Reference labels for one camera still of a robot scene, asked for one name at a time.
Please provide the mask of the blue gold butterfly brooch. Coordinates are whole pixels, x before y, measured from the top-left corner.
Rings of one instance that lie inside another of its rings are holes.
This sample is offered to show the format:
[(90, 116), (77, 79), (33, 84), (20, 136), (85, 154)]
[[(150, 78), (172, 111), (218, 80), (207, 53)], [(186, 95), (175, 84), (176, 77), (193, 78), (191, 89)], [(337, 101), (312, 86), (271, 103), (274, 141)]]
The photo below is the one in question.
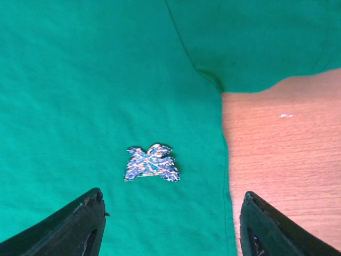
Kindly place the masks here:
[(147, 151), (140, 147), (129, 147), (126, 151), (130, 160), (126, 165), (124, 181), (150, 176), (160, 176), (170, 182), (180, 181), (181, 176), (175, 165), (175, 158), (170, 156), (172, 148), (155, 143)]

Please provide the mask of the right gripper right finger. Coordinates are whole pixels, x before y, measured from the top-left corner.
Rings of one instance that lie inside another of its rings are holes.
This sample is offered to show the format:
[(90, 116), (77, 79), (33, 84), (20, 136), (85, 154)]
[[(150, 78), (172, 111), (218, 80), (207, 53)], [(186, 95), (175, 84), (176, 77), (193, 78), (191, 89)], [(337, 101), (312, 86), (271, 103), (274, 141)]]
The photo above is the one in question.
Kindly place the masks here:
[(245, 193), (241, 207), (240, 244), (248, 256), (340, 255), (253, 191)]

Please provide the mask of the green t-shirt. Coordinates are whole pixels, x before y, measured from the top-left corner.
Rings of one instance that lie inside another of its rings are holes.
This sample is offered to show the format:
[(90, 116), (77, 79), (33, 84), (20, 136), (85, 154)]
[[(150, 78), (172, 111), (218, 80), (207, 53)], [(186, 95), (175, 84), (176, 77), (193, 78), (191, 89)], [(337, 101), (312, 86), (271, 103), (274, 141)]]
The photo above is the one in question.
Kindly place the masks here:
[(339, 67), (340, 1), (1, 1), (1, 240), (99, 187), (101, 255), (236, 255), (221, 94)]

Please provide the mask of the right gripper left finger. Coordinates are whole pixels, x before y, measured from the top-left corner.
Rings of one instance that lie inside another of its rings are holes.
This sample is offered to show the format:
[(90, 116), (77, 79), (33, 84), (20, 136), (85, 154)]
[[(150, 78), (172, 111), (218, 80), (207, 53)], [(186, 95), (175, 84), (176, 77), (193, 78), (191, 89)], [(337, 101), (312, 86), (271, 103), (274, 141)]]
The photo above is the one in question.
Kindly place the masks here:
[(106, 216), (103, 194), (93, 188), (1, 242), (1, 255), (99, 255)]

